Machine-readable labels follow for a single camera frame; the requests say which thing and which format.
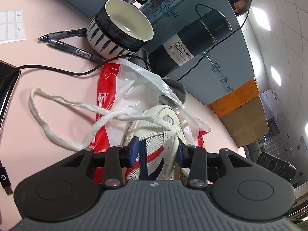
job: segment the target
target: orange box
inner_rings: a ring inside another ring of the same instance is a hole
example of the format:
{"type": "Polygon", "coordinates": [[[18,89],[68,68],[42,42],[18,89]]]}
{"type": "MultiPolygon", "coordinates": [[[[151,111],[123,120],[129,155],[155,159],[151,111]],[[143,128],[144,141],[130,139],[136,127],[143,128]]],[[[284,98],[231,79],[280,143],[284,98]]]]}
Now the orange box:
{"type": "Polygon", "coordinates": [[[253,78],[209,106],[221,118],[259,95],[256,80],[253,78]]]}

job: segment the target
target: ceramic bowl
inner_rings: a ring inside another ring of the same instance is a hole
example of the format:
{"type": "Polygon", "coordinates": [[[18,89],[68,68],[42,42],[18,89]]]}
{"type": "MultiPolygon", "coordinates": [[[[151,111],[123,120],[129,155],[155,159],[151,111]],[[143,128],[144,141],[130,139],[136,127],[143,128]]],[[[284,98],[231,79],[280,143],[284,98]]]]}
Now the ceramic bowl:
{"type": "Polygon", "coordinates": [[[106,59],[139,51],[153,35],[146,16],[123,0],[108,0],[87,29],[91,47],[106,59]]]}

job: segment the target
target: white label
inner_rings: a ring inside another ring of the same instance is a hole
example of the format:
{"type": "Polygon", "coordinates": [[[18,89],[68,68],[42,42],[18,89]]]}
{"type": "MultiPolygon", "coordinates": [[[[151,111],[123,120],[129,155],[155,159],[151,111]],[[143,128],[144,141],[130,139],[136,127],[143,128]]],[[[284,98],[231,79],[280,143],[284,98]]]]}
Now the white label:
{"type": "Polygon", "coordinates": [[[16,22],[23,22],[23,13],[21,11],[16,11],[16,22]]]}
{"type": "Polygon", "coordinates": [[[79,55],[84,56],[84,57],[87,58],[87,59],[90,59],[90,57],[91,57],[91,54],[89,54],[89,53],[87,53],[87,52],[84,52],[84,51],[82,51],[82,50],[80,50],[80,49],[76,49],[76,53],[79,54],[79,55]]]}
{"type": "Polygon", "coordinates": [[[163,45],[173,61],[179,66],[194,58],[177,34],[164,42],[163,45]]]}
{"type": "Polygon", "coordinates": [[[24,38],[25,37],[25,30],[23,28],[22,23],[17,23],[17,38],[24,38]]]}
{"type": "Polygon", "coordinates": [[[15,24],[10,23],[7,25],[7,39],[15,38],[15,24]]]}
{"type": "Polygon", "coordinates": [[[0,23],[6,23],[7,22],[7,12],[0,12],[0,23]]]}
{"type": "Polygon", "coordinates": [[[0,24],[0,41],[3,41],[6,39],[6,25],[0,24]]]}
{"type": "Polygon", "coordinates": [[[9,11],[7,13],[7,22],[8,23],[15,22],[14,14],[15,14],[15,11],[9,11]]]}

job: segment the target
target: red stripe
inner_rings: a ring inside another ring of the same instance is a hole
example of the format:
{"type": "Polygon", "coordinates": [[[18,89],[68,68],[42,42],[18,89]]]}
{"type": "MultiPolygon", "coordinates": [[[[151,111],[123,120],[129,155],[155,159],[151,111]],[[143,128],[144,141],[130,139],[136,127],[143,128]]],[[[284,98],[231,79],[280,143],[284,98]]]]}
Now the red stripe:
{"type": "MultiPolygon", "coordinates": [[[[110,110],[113,106],[116,97],[116,80],[119,73],[120,65],[117,63],[106,63],[103,66],[103,70],[100,74],[97,85],[97,95],[101,94],[100,98],[97,98],[97,105],[104,109],[110,110]]],[[[98,120],[102,115],[96,114],[96,120],[98,120]]],[[[106,128],[102,127],[95,134],[95,141],[90,144],[94,147],[95,153],[106,152],[106,149],[110,147],[106,128]]],[[[104,168],[97,167],[95,169],[94,181],[96,183],[101,183],[103,179],[104,168]]]]}
{"type": "Polygon", "coordinates": [[[199,135],[198,135],[198,146],[199,147],[205,147],[202,136],[207,133],[208,133],[207,131],[201,131],[201,130],[199,131],[199,135]]]}
{"type": "MultiPolygon", "coordinates": [[[[156,150],[152,154],[148,155],[147,156],[147,162],[149,163],[150,161],[157,158],[163,152],[163,150],[164,150],[164,147],[160,147],[158,150],[156,150]]],[[[139,168],[139,167],[140,167],[140,163],[139,163],[139,161],[137,161],[132,168],[128,168],[125,172],[125,180],[127,180],[127,176],[129,175],[130,172],[132,172],[133,170],[135,170],[136,168],[139,168]]]]}

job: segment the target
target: logo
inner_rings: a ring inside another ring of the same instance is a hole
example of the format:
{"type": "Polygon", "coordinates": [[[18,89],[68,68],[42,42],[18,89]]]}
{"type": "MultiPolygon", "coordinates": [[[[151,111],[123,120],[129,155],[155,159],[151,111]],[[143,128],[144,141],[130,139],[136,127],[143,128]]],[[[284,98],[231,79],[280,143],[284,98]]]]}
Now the logo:
{"type": "Polygon", "coordinates": [[[159,184],[157,183],[157,182],[151,182],[150,183],[150,186],[152,186],[152,187],[157,187],[159,184]]]}

